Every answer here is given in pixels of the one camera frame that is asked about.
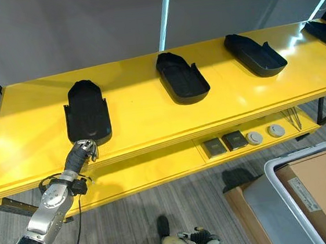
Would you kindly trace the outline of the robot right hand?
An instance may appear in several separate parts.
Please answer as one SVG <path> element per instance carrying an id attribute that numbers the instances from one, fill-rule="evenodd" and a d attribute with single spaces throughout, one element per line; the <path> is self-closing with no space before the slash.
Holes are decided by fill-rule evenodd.
<path id="1" fill-rule="evenodd" d="M 203 227 L 195 227 L 194 232 L 179 232 L 178 238 L 189 240 L 195 244 L 207 244 L 211 240 L 211 233 Z"/>

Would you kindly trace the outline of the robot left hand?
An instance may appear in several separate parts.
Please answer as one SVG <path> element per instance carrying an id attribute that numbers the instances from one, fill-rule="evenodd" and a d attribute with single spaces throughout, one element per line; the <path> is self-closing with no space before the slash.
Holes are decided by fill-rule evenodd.
<path id="1" fill-rule="evenodd" d="M 98 158 L 98 153 L 99 150 L 94 140 L 78 140 L 73 144 L 71 151 L 67 155 L 64 170 L 79 174 L 88 158 L 95 162 Z"/>

